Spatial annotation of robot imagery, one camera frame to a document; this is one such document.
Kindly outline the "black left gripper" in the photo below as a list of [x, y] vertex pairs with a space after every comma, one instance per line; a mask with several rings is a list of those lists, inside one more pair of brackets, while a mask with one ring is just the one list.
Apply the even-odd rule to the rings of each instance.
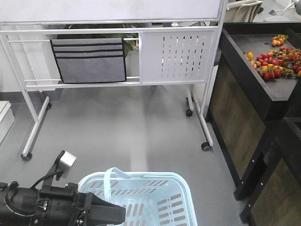
[[126, 208], [79, 193], [74, 183], [64, 188], [42, 185], [32, 226], [86, 226], [87, 220], [89, 225], [120, 225], [126, 220]]

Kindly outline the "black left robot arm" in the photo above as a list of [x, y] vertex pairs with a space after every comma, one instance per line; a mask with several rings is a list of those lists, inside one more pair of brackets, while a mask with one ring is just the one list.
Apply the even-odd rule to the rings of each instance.
[[78, 185], [23, 188], [14, 181], [0, 185], [2, 226], [106, 226], [125, 222], [126, 209], [93, 193], [80, 193]]

